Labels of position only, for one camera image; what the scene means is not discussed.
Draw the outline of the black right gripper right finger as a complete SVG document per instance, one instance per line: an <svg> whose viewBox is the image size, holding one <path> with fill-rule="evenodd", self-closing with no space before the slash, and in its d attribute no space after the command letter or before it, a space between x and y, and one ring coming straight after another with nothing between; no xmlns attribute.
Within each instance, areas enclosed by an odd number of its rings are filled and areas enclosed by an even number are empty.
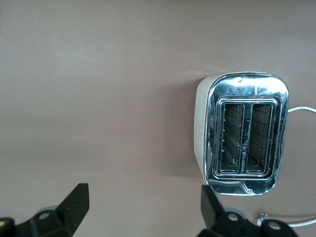
<svg viewBox="0 0 316 237"><path fill-rule="evenodd" d="M213 189L201 187L200 209L206 228L200 237L296 237L286 223L279 220L264 220L256 226L236 212L226 211Z"/></svg>

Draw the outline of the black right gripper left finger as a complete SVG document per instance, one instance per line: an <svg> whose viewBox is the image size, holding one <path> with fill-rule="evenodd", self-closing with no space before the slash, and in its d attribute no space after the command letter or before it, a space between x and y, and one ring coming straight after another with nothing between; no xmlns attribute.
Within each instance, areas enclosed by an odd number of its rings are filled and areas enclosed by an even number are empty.
<svg viewBox="0 0 316 237"><path fill-rule="evenodd" d="M16 237L72 237L89 210L89 187L78 184L54 209L44 209L15 227Z"/></svg>

